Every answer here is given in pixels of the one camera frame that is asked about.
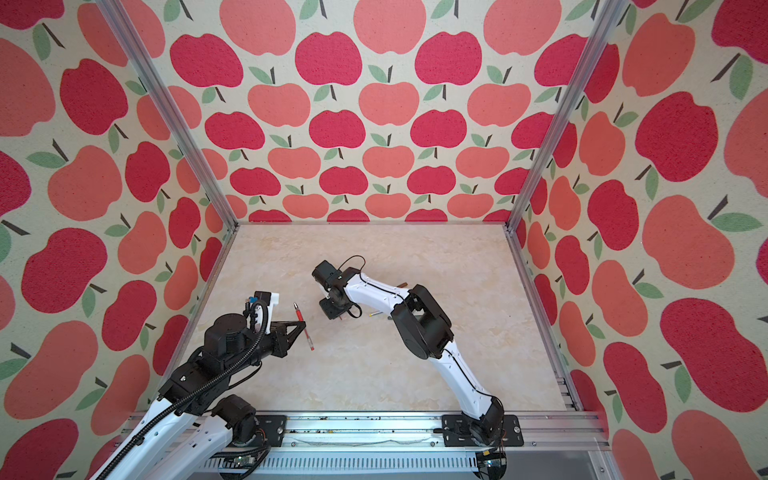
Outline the red gel pen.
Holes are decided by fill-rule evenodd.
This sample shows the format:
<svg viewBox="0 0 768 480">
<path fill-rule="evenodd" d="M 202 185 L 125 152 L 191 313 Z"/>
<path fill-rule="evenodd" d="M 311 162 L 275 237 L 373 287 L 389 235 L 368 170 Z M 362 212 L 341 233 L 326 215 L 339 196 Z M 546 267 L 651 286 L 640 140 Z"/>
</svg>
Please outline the red gel pen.
<svg viewBox="0 0 768 480">
<path fill-rule="evenodd" d="M 293 307 L 294 307 L 295 314 L 296 314 L 296 317 L 297 317 L 298 321 L 304 326 L 303 333 L 304 333 L 304 336 L 306 338 L 306 341 L 307 341 L 307 344 L 309 346 L 309 349 L 310 349 L 310 351 L 314 352 L 315 351 L 315 346 L 314 346 L 313 340 L 311 338 L 311 335 L 310 335 L 310 333 L 309 333 L 309 331 L 307 329 L 307 324 L 306 324 L 306 321 L 304 319 L 303 313 L 302 313 L 298 303 L 294 302 L 293 303 Z"/>
</svg>

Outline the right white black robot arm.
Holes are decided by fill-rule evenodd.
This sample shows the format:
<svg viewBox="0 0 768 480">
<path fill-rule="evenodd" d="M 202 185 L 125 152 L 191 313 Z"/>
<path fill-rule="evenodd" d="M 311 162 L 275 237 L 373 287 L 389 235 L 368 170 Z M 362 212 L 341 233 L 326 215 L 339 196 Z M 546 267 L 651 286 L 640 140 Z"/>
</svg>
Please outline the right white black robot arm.
<svg viewBox="0 0 768 480">
<path fill-rule="evenodd" d="M 484 389 L 466 363 L 449 316 L 426 287 L 396 287 L 372 279 L 358 268 L 340 270 L 326 260 L 314 268 L 312 277 L 325 292 L 319 305 L 328 319 L 363 306 L 391 318 L 405 347 L 434 365 L 454 393 L 473 441 L 487 447 L 501 444 L 503 403 Z"/>
</svg>

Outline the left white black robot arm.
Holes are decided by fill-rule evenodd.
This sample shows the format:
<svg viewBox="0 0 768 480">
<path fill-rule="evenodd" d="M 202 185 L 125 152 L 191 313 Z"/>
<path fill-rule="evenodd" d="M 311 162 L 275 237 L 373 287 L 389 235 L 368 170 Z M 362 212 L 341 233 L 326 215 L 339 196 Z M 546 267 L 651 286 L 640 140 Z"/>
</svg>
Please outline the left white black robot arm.
<svg viewBox="0 0 768 480">
<path fill-rule="evenodd" d="M 247 367 L 258 370 L 266 357 L 285 357 L 305 327 L 302 320 L 256 324 L 249 314 L 220 316 L 93 478 L 188 479 L 210 459 L 243 467 L 241 479 L 250 476 L 272 444 L 254 407 L 231 393 L 231 379 Z"/>
</svg>

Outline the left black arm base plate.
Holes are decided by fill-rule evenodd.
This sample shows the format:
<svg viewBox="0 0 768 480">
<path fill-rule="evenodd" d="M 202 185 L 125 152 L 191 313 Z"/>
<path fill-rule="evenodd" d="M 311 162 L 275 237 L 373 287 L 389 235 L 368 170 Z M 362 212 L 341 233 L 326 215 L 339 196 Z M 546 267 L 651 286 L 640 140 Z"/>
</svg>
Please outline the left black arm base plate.
<svg viewBox="0 0 768 480">
<path fill-rule="evenodd" d="M 280 447 L 286 431 L 285 415 L 255 415 L 234 425 L 233 437 L 227 448 L 257 448 L 263 445 Z"/>
</svg>

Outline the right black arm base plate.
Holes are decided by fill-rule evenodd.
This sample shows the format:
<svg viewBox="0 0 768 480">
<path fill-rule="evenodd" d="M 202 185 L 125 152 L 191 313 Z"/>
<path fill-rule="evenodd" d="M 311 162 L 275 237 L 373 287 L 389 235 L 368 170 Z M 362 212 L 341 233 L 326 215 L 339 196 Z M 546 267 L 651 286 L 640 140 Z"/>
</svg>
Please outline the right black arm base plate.
<svg viewBox="0 0 768 480">
<path fill-rule="evenodd" d="M 480 447 L 472 437 L 467 419 L 463 415 L 443 415 L 440 427 L 446 447 Z M 523 447 L 522 427 L 517 416 L 505 415 L 501 442 L 505 447 Z"/>
</svg>

